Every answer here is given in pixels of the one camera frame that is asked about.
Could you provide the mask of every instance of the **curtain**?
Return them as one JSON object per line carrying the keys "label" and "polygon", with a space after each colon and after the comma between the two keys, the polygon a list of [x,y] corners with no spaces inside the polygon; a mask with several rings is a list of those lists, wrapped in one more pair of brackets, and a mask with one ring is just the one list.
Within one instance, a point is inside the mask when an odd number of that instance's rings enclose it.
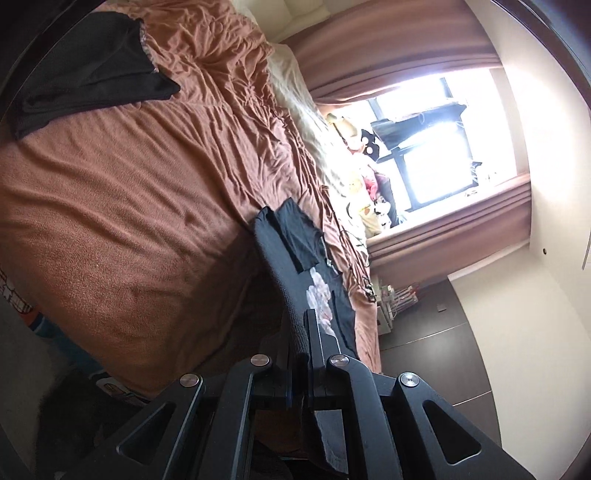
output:
{"label": "curtain", "polygon": [[422,225],[402,224],[370,238],[372,274],[393,288],[405,287],[449,275],[530,237],[529,174],[468,201]]}
{"label": "curtain", "polygon": [[428,74],[501,65],[463,0],[371,0],[284,43],[321,105],[365,100]]}

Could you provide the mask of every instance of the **brown bedspread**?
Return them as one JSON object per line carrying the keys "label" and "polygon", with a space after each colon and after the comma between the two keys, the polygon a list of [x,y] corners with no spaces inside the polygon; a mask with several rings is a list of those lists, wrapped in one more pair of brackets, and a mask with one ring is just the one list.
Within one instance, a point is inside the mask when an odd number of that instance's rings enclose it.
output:
{"label": "brown bedspread", "polygon": [[181,92],[3,141],[2,268],[114,377],[152,396],[223,345],[261,268],[250,222],[293,197],[325,232],[360,358],[379,371],[365,269],[274,99],[258,27],[220,0],[117,10],[144,19]]}

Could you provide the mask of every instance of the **window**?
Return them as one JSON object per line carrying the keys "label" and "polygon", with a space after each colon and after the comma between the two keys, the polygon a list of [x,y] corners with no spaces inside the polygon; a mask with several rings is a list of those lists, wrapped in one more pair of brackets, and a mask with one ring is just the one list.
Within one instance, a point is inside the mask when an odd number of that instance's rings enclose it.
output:
{"label": "window", "polygon": [[488,70],[404,82],[338,113],[378,136],[374,160],[390,176],[399,212],[516,174],[508,124]]}

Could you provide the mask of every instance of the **wall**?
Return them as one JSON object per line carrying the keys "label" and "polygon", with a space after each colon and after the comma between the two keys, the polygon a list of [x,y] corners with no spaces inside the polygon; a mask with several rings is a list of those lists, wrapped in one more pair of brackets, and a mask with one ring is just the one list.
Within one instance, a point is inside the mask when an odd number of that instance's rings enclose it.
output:
{"label": "wall", "polygon": [[489,0],[466,0],[505,67],[522,120],[532,183],[531,249],[591,333],[589,109],[550,53]]}
{"label": "wall", "polygon": [[589,480],[591,478],[591,435],[560,480]]}
{"label": "wall", "polygon": [[495,396],[503,448],[557,480],[591,430],[591,340],[527,247],[452,280]]}
{"label": "wall", "polygon": [[507,73],[505,69],[491,69],[490,72],[501,97],[503,110],[505,111],[506,120],[509,125],[515,157],[515,169],[517,170],[517,174],[529,173],[530,161],[527,157],[523,124],[521,123],[519,109],[517,108],[517,102],[515,101],[515,95],[507,78]]}
{"label": "wall", "polygon": [[483,163],[476,170],[479,182],[486,171],[493,183],[498,184],[515,177],[517,165],[508,115],[491,70],[452,72],[445,75],[445,80],[453,97],[468,105],[462,113],[462,123],[472,159]]}
{"label": "wall", "polygon": [[328,11],[334,15],[368,0],[323,0]]}

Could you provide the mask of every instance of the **floor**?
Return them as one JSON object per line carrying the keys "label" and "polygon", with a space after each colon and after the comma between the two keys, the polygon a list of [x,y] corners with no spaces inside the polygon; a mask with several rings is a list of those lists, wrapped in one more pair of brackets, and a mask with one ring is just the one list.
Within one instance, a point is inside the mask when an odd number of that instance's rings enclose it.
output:
{"label": "floor", "polygon": [[0,299],[0,424],[30,469],[39,403],[68,369],[61,353],[35,336]]}
{"label": "floor", "polygon": [[421,291],[420,301],[379,337],[382,370],[414,372],[501,445],[495,400],[478,344],[448,281]]}

